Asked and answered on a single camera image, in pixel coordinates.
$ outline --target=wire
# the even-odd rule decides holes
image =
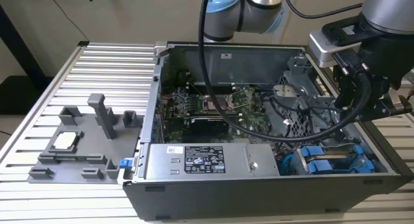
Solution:
[[[325,120],[324,116],[322,116],[318,112],[316,112],[314,109],[312,109],[312,112],[313,112],[314,115],[321,119],[321,121],[329,126],[330,123]]]
[[[322,110],[330,110],[330,111],[340,111],[337,108],[330,108],[330,107],[318,107],[318,106],[309,106],[310,109],[322,109]]]
[[[195,89],[197,92],[201,94],[201,96],[203,96],[203,93],[201,93],[201,91],[199,91],[199,89],[197,89],[195,85],[194,85],[191,82],[189,82],[189,84],[194,87],[194,89]]]
[[[286,130],[286,134],[285,134],[285,136],[283,136],[283,137],[286,137],[286,138],[288,138],[288,137],[290,136],[290,131],[292,131],[292,125],[288,125],[288,130]]]
[[[288,155],[282,161],[281,171],[282,171],[283,176],[286,175],[288,164],[289,164],[292,157],[293,157],[293,154]]]
[[[202,3],[202,9],[201,9],[201,19],[199,19],[199,32],[198,32],[198,44],[199,44],[199,62],[201,62],[201,68],[202,68],[202,75],[203,80],[206,84],[207,93],[211,97],[211,101],[214,104],[214,107],[222,116],[223,120],[229,123],[230,126],[233,126],[239,131],[245,132],[246,134],[273,141],[273,142],[285,142],[285,143],[302,143],[302,142],[312,142],[314,140],[318,140],[324,138],[325,136],[330,135],[332,133],[337,132],[340,129],[342,129],[352,121],[354,121],[356,117],[360,115],[361,111],[366,107],[369,103],[369,99],[372,97],[372,83],[369,80],[369,77],[364,73],[358,73],[354,76],[354,82],[361,88],[361,99],[358,103],[356,103],[354,109],[350,112],[350,114],[337,123],[336,126],[332,126],[329,129],[324,130],[322,132],[304,137],[277,137],[270,136],[262,133],[258,133],[255,131],[249,130],[247,128],[239,126],[234,121],[229,118],[226,112],[221,108],[219,101],[215,97],[215,93],[211,87],[210,78],[209,78],[209,71],[207,71],[207,65],[206,65],[206,56],[205,56],[205,25],[206,25],[206,14],[207,14],[207,4],[209,0],[203,0]]]
[[[357,9],[357,8],[361,8],[361,7],[362,7],[362,3],[358,3],[358,4],[353,5],[353,6],[341,8],[341,9],[338,9],[338,10],[336,10],[336,11],[326,12],[326,13],[322,13],[322,14],[318,14],[318,15],[314,15],[314,16],[310,16],[310,15],[306,15],[306,14],[304,14],[304,13],[301,13],[301,12],[298,11],[298,9],[294,7],[294,5],[293,5],[293,3],[292,3],[290,0],[286,0],[286,3],[288,3],[288,5],[289,5],[289,7],[292,8],[293,12],[296,12],[296,14],[297,14],[300,17],[305,18],[305,19],[320,19],[320,18],[324,18],[324,17],[328,17],[328,16],[333,16],[333,15],[336,15],[336,14],[340,14],[340,13],[342,13],[342,12],[346,12],[346,11],[350,11],[350,10],[353,10],[353,9]]]
[[[277,98],[275,97],[270,97],[269,98],[269,101],[270,101],[270,105],[271,105],[271,107],[273,107],[273,110],[274,110],[274,112],[278,114],[278,116],[285,120],[286,119],[286,117],[283,116],[283,114],[279,112],[279,110],[278,110],[278,108],[277,108],[277,106],[275,106],[275,101],[277,101]]]
[[[308,117],[309,117],[310,133],[316,134],[316,130],[313,129],[313,120],[312,120],[312,113],[310,112],[308,114]]]
[[[341,145],[322,145],[321,147],[322,148],[341,148],[341,147],[345,147],[345,146],[349,146],[349,145],[356,145],[356,143],[344,143]]]
[[[4,131],[2,131],[2,130],[0,130],[0,133],[4,133],[4,134],[7,134],[7,135],[12,136],[12,134],[11,134],[11,133],[4,132]]]
[[[90,41],[90,38],[86,36],[86,34],[83,33],[83,31],[81,30],[81,28],[78,27],[78,25],[74,23],[74,21],[71,20],[71,18],[67,16],[63,8],[60,7],[59,3],[56,2],[56,0],[52,0],[55,2],[55,4],[58,5],[59,9],[62,10],[66,18],[68,19],[68,21],[71,21],[71,23],[74,24],[74,26],[76,27],[76,29],[79,30],[79,32],[83,34],[83,36],[86,37],[86,39]]]

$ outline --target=power cord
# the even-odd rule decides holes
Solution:
[[[12,136],[12,134],[11,134],[11,133],[8,133],[8,132],[4,132],[4,131],[2,131],[2,130],[0,130],[0,133],[4,133],[6,135],[10,135],[10,136]]]
[[[74,23],[74,21],[71,20],[71,18],[67,16],[63,8],[60,7],[59,3],[56,2],[56,0],[52,0],[55,2],[55,4],[58,5],[59,9],[62,10],[66,18],[68,19],[68,21],[71,21],[72,25],[76,27],[76,29],[79,30],[79,32],[83,34],[85,38],[90,41],[90,38],[86,36],[86,34],[83,33],[83,31],[81,30],[81,28],[78,27],[78,25]]]
[[[207,5],[209,0],[203,0],[202,2],[202,8],[201,8],[201,19],[199,19],[199,35],[198,35],[198,44],[199,44],[199,62],[201,62],[201,68],[202,68],[202,75],[203,80],[206,84],[207,93],[210,95],[214,107],[222,116],[223,120],[229,123],[230,126],[233,126],[239,131],[245,132],[246,134],[273,141],[273,142],[283,142],[283,143],[302,143],[302,142],[312,142],[314,140],[318,140],[333,133],[336,133],[340,129],[342,129],[350,122],[354,121],[356,117],[360,115],[361,111],[366,107],[369,103],[369,99],[372,96],[372,82],[369,80],[369,77],[365,73],[361,73],[361,70],[352,70],[350,76],[353,77],[353,80],[357,84],[358,89],[361,90],[361,99],[356,103],[354,109],[350,112],[350,114],[337,123],[337,125],[332,126],[326,130],[318,132],[317,134],[313,134],[310,136],[304,137],[277,137],[267,134],[262,134],[259,132],[251,131],[247,128],[239,126],[227,116],[226,112],[223,111],[219,101],[215,97],[215,93],[213,90],[213,86],[210,83],[209,78],[209,71],[207,71],[207,64],[206,64],[206,55],[205,55],[205,25],[206,25],[206,15],[207,15]]]
[[[357,8],[361,8],[361,7],[362,7],[362,3],[360,3],[360,4],[356,4],[356,5],[353,5],[353,6],[341,8],[341,9],[338,9],[338,10],[336,10],[336,11],[326,12],[326,13],[322,13],[322,14],[318,14],[318,15],[314,15],[314,16],[310,16],[310,15],[306,15],[306,14],[304,14],[304,13],[301,13],[301,12],[298,11],[298,9],[294,7],[294,5],[293,5],[293,3],[292,3],[290,0],[286,0],[286,3],[288,3],[288,5],[289,5],[290,9],[293,10],[293,12],[296,12],[296,14],[297,14],[300,17],[305,18],[305,19],[320,19],[320,18],[324,18],[324,17],[328,17],[328,16],[333,16],[333,15],[336,15],[336,14],[340,14],[340,13],[342,13],[342,12],[346,12],[346,11],[350,11],[350,10],[353,10],[353,9],[357,9]]]

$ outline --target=connector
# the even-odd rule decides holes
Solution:
[[[368,65],[362,62],[358,54],[352,49],[337,52],[333,57],[346,76],[356,78],[360,73],[369,70]]]

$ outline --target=blue latch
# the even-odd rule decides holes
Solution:
[[[133,160],[130,160],[130,159],[121,160],[119,168],[131,169],[133,168]]]

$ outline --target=black cable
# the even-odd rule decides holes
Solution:
[[[369,77],[364,73],[358,73],[354,76],[354,82],[357,83],[357,86],[361,87],[361,99],[358,103],[356,104],[356,107],[350,114],[337,123],[336,126],[332,126],[329,129],[324,130],[322,132],[305,136],[305,137],[275,137],[270,136],[262,133],[258,133],[255,131],[249,130],[247,128],[239,126],[233,122],[233,120],[229,118],[226,112],[221,108],[219,101],[215,97],[215,93],[211,87],[210,78],[209,78],[209,71],[206,66],[206,56],[205,56],[205,25],[206,25],[206,14],[207,14],[207,4],[209,0],[203,0],[202,3],[202,9],[201,9],[201,20],[199,20],[199,36],[198,36],[198,44],[199,44],[199,62],[201,62],[201,68],[202,68],[202,75],[203,80],[206,84],[207,93],[210,95],[214,107],[222,116],[223,120],[229,123],[230,126],[233,126],[239,131],[245,132],[246,134],[273,141],[273,142],[285,142],[285,143],[302,143],[302,142],[312,142],[314,140],[318,140],[324,138],[325,136],[333,134],[340,129],[342,129],[350,122],[354,121],[356,117],[360,115],[361,111],[364,110],[365,106],[369,103],[369,99],[372,96],[372,83],[369,80]]]
[[[338,9],[338,10],[336,10],[336,11],[326,12],[326,13],[322,13],[322,14],[310,16],[310,15],[306,15],[306,14],[304,14],[304,13],[301,13],[301,12],[298,11],[298,9],[294,7],[294,5],[293,5],[293,3],[292,3],[290,0],[286,0],[286,3],[288,3],[288,5],[289,5],[290,9],[293,10],[293,12],[296,12],[296,14],[297,14],[300,17],[305,18],[305,19],[320,19],[320,18],[324,18],[324,17],[328,17],[328,16],[333,16],[333,15],[336,15],[336,14],[340,14],[340,13],[342,13],[342,12],[346,12],[346,11],[350,11],[350,10],[353,10],[353,9],[357,9],[357,8],[361,8],[361,7],[362,7],[362,3],[358,3],[358,4],[353,5],[353,6],[341,8],[341,9]]]
[[[330,123],[325,120],[324,116],[316,112],[314,109],[312,109],[312,112],[316,114],[316,116],[321,119],[321,121],[329,126]]]
[[[332,111],[341,111],[340,109],[337,108],[330,108],[330,107],[318,107],[318,106],[309,106],[310,109],[322,109],[322,110],[332,110]]]
[[[286,117],[285,117],[283,114],[279,112],[279,110],[278,110],[278,108],[277,108],[277,106],[275,106],[277,98],[275,98],[275,97],[270,97],[270,98],[269,98],[269,101],[270,101],[270,105],[271,105],[271,107],[273,107],[274,112],[275,112],[277,115],[285,120]]]
[[[310,133],[312,134],[316,134],[316,131],[313,129],[313,120],[312,120],[312,113],[309,112],[308,114],[308,117],[309,117],[309,125],[310,125]]]
[[[4,132],[4,131],[2,131],[2,130],[0,130],[0,133],[4,133],[4,134],[7,134],[7,135],[12,136],[12,134],[11,134],[11,133]]]
[[[288,138],[290,136],[290,131],[292,131],[292,125],[288,125],[288,130],[286,130],[286,134],[285,134],[285,138]]]
[[[56,0],[52,0],[55,2],[55,4],[58,5],[59,9],[62,10],[66,18],[68,19],[68,21],[71,21],[71,23],[74,24],[74,26],[76,27],[76,29],[79,30],[79,32],[83,34],[83,36],[86,37],[86,39],[90,41],[90,38],[86,36],[86,34],[83,33],[83,31],[81,30],[81,28],[78,27],[78,25],[74,23],[74,21],[71,20],[71,18],[67,16],[63,8],[60,7],[59,3],[56,2]]]
[[[286,109],[286,110],[289,110],[289,111],[293,111],[293,112],[304,112],[304,110],[301,110],[301,109],[294,109],[294,108],[286,106],[285,104],[282,104],[281,101],[279,101],[275,97],[271,97],[271,98],[273,98],[273,101],[277,103],[277,105],[278,105],[279,107],[282,107],[283,109]]]

